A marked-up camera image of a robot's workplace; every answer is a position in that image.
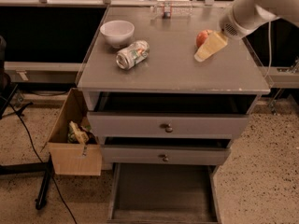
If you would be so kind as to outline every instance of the brown box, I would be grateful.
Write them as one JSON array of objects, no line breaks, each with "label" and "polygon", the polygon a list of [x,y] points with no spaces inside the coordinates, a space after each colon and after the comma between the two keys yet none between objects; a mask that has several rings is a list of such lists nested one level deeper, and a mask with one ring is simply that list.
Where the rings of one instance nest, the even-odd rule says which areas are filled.
[{"label": "brown box", "polygon": [[100,175],[102,155],[99,144],[87,145],[87,155],[83,156],[84,146],[68,144],[68,124],[72,120],[81,123],[86,117],[87,106],[83,93],[72,89],[48,139],[48,147],[56,175]]}]

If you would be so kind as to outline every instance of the bowl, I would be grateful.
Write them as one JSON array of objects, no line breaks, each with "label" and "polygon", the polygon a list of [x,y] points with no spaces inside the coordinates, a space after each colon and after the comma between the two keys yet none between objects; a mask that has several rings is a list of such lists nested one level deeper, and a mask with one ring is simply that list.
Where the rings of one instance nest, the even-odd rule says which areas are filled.
[{"label": "bowl", "polygon": [[132,43],[134,29],[129,21],[109,21],[101,26],[100,32],[110,46],[121,49]]}]

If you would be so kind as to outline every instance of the white cable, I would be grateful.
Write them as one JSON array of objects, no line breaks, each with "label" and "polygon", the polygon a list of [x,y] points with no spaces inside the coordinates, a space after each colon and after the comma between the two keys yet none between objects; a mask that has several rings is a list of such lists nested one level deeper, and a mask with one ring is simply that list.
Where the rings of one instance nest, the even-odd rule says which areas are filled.
[{"label": "white cable", "polygon": [[264,75],[264,77],[267,77],[269,75],[271,65],[272,65],[271,21],[268,23],[268,43],[269,43],[269,64],[268,64],[268,70]]}]

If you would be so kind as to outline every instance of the drawer knob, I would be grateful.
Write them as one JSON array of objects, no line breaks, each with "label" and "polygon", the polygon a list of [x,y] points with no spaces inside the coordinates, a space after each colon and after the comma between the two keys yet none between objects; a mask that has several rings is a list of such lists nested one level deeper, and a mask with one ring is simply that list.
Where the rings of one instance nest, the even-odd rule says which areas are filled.
[{"label": "drawer knob", "polygon": [[160,155],[159,155],[159,158],[161,158],[162,161],[164,161],[164,162],[169,161],[169,158],[168,158],[168,156],[167,156],[166,154],[160,154]]},{"label": "drawer knob", "polygon": [[171,124],[162,124],[160,127],[165,129],[167,133],[171,133],[174,131],[174,129],[171,127]]}]

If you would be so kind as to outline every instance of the apple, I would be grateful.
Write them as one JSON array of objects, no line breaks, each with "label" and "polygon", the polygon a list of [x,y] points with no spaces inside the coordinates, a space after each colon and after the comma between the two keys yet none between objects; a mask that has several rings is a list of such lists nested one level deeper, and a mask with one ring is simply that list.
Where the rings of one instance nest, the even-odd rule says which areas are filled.
[{"label": "apple", "polygon": [[208,36],[212,33],[212,30],[205,29],[201,31],[196,37],[196,47],[200,48],[208,38]]}]

